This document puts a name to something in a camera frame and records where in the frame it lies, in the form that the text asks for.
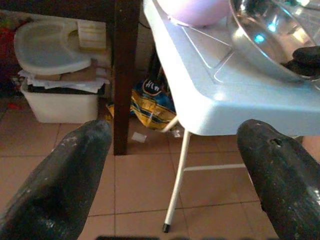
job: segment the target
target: stainless steel bowl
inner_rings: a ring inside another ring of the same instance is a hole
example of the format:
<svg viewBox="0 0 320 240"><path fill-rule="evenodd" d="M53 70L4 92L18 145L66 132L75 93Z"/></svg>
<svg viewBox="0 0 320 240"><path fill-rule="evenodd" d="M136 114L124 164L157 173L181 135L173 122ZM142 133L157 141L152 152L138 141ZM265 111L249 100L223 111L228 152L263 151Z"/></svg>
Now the stainless steel bowl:
<svg viewBox="0 0 320 240"><path fill-rule="evenodd" d="M296 49L315 46L301 24L272 0L229 0L233 46L260 71L284 81L312 80L282 66Z"/></svg>

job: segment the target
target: white plastic container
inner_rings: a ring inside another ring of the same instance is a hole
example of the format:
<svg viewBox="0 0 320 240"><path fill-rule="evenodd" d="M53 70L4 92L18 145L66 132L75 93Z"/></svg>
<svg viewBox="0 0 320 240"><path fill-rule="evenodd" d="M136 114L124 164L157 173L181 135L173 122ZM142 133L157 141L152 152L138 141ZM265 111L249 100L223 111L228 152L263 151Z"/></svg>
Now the white plastic container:
<svg viewBox="0 0 320 240"><path fill-rule="evenodd" d="M40 123L83 124L98 117L98 95L28 92L27 81L21 92Z"/></svg>

